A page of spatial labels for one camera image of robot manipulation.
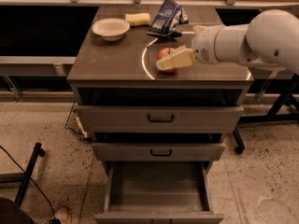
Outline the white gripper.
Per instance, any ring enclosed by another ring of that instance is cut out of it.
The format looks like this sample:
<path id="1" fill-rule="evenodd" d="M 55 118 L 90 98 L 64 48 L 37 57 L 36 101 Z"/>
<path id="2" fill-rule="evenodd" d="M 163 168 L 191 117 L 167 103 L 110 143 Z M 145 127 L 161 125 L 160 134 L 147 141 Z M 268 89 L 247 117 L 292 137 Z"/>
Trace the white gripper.
<path id="1" fill-rule="evenodd" d="M 192 39 L 192 49 L 180 46 L 167 54 L 162 59 L 156 61 L 156 67 L 163 71 L 172 68 L 181 68 L 193 65 L 196 60 L 200 63 L 217 64 L 219 59 L 216 55 L 216 41 L 219 31 L 223 25 L 194 25 L 194 37 Z"/>

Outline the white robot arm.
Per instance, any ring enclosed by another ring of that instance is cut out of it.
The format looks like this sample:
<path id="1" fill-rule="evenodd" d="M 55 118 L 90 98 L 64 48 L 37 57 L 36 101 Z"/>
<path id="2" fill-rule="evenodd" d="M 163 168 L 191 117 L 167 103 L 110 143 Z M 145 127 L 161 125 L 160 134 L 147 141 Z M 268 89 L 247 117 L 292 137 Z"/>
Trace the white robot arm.
<path id="1" fill-rule="evenodd" d="M 246 67 L 287 69 L 299 74 L 299 20 L 271 9 L 242 25 L 193 27 L 190 47 L 180 46 L 156 62 L 161 70 L 202 64 L 237 63 Z"/>

